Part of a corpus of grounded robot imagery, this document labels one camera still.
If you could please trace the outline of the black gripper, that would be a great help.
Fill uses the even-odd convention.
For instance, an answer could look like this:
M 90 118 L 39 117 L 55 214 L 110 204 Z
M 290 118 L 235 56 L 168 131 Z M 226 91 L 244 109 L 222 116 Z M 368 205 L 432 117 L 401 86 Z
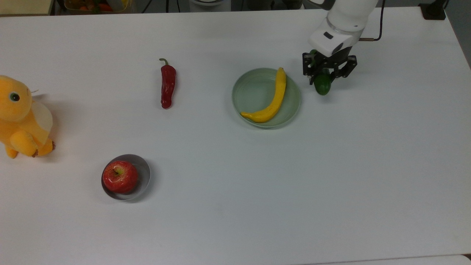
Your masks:
M 350 55 L 352 47 L 341 48 L 331 56 L 321 54 L 319 51 L 302 54 L 303 75 L 309 78 L 310 85 L 315 86 L 318 73 L 330 74 L 331 83 L 337 78 L 347 78 L 358 65 L 357 56 Z

